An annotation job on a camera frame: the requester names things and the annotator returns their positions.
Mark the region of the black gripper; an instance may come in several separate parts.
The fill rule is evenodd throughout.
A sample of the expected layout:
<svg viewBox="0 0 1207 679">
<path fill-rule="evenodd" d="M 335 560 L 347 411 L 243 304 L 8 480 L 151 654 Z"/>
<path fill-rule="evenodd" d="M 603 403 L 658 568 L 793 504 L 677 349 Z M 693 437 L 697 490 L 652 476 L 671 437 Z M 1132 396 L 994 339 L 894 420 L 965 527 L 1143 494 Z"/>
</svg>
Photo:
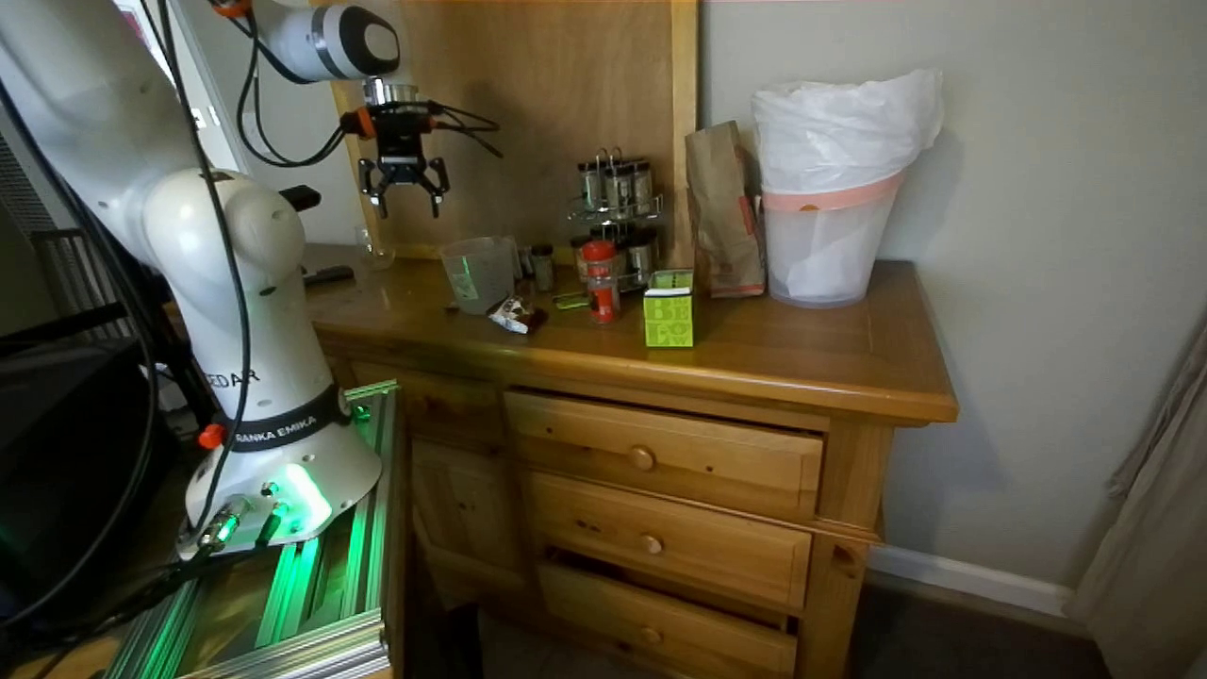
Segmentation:
<svg viewBox="0 0 1207 679">
<path fill-rule="evenodd" d="M 449 196 L 449 168 L 444 157 L 429 157 L 423 151 L 423 134 L 435 128 L 429 103 L 394 103 L 371 104 L 371 141 L 376 151 L 361 157 L 358 182 L 366 205 L 384 220 L 384 186 L 383 182 L 427 182 L 429 216 L 441 216 Z"/>
</svg>

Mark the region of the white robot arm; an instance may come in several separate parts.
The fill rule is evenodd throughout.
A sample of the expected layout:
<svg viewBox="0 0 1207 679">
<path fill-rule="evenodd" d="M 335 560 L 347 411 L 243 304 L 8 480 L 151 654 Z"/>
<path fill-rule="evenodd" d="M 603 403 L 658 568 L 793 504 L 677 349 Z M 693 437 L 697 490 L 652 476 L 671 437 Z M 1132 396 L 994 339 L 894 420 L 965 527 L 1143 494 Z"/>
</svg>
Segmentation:
<svg viewBox="0 0 1207 679">
<path fill-rule="evenodd" d="M 347 423 L 301 281 L 301 220 L 212 168 L 192 112 L 112 0 L 0 0 L 0 80 L 49 164 L 156 268 L 219 400 L 184 490 L 184 555 L 322 535 L 383 460 Z"/>
</svg>

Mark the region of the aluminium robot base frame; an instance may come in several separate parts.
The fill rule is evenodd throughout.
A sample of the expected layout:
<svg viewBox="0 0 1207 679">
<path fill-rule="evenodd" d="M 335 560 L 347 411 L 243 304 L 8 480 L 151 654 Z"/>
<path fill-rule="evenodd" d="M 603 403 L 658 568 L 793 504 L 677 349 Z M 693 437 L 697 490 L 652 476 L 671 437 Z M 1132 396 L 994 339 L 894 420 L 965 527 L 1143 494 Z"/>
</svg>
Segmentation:
<svg viewBox="0 0 1207 679">
<path fill-rule="evenodd" d="M 188 576 L 124 628 L 104 679 L 395 679 L 395 379 L 355 387 L 350 423 L 383 455 L 383 481 L 317 538 Z"/>
</svg>

